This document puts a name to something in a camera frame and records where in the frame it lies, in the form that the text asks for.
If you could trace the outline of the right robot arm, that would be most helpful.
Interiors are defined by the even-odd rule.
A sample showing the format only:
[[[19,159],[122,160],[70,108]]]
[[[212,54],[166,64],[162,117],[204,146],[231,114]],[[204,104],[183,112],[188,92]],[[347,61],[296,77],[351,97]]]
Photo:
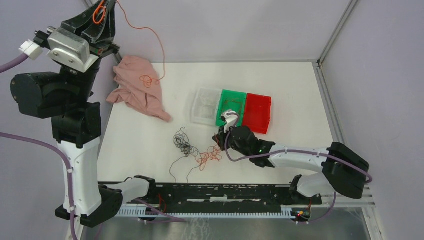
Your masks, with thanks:
[[[290,184],[289,199],[302,204],[318,194],[338,193],[358,200],[365,185],[372,181],[369,163],[340,142],[327,148],[290,148],[259,139],[247,126],[221,126],[212,137],[221,151],[234,150],[260,168],[294,168],[312,171],[311,175],[295,176]]]

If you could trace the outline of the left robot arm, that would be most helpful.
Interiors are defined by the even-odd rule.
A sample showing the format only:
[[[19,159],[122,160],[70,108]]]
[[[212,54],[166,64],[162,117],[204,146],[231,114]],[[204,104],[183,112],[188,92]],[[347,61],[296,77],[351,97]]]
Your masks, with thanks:
[[[100,103],[90,103],[103,58],[116,54],[114,0],[99,0],[81,14],[47,32],[37,31],[24,42],[21,55],[0,68],[12,69],[37,59],[44,50],[60,71],[16,75],[10,91],[21,114],[50,119],[57,146],[47,148],[63,160],[65,198],[55,210],[58,218],[94,228],[115,217],[123,204],[141,199],[149,204],[158,195],[155,180],[135,176],[112,185],[98,182],[98,151],[102,135]]]

